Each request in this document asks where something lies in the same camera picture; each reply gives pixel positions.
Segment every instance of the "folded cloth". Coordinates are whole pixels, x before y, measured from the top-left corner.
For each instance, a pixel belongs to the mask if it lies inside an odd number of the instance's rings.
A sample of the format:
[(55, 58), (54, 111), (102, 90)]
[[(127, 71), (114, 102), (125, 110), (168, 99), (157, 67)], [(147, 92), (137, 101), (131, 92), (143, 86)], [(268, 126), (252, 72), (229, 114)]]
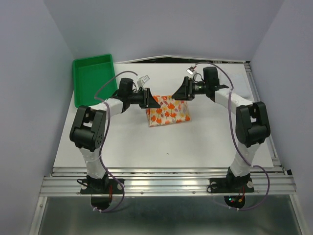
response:
[(161, 108), (146, 109), (150, 127), (191, 120), (186, 101), (174, 100), (171, 95), (154, 95), (153, 98), (159, 103)]

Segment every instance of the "green tray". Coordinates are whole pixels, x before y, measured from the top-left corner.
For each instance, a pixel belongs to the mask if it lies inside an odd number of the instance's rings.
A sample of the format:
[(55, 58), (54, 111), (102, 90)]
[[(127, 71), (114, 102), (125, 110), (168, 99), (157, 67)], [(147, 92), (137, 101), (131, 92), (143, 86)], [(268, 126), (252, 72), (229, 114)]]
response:
[[(95, 105), (94, 94), (115, 76), (110, 54), (82, 58), (73, 61), (75, 106)], [(102, 99), (109, 98), (117, 90), (116, 80), (108, 84), (100, 93)]]

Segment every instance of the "white wall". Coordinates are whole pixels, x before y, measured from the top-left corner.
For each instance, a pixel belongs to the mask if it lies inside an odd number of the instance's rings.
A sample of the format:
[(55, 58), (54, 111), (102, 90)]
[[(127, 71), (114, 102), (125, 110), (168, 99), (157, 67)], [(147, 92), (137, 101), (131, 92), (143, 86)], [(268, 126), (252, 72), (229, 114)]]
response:
[(279, 157), (293, 172), (313, 231), (312, 11), (312, 0), (285, 0), (251, 66)]
[(0, 234), (28, 234), (71, 97), (73, 57), (42, 0), (0, 3)]
[(75, 58), (251, 60), (283, 0), (44, 0)]

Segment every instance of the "red flower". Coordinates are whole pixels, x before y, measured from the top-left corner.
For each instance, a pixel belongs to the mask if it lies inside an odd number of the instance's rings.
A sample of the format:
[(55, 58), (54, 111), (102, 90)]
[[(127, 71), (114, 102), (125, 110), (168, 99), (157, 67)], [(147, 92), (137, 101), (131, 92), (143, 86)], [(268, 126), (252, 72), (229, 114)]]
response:
[(155, 99), (156, 100), (156, 102), (158, 102), (158, 98), (157, 98), (157, 96), (153, 96), (153, 99)]
[(168, 106), (167, 106), (169, 109), (175, 109), (175, 105), (170, 103)]
[(156, 113), (161, 114), (162, 113), (162, 109), (156, 109)]

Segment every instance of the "gray wall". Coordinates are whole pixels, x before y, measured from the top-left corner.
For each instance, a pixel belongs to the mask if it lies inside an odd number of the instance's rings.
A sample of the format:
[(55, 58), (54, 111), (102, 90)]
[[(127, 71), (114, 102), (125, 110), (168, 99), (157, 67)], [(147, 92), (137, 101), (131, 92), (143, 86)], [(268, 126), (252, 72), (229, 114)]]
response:
[(42, 0), (0, 3), (0, 234), (28, 234), (71, 97), (72, 55)]
[(313, 231), (312, 11), (312, 0), (285, 0), (251, 66), (279, 157), (292, 169)]
[(75, 58), (251, 60), (283, 0), (44, 0)]

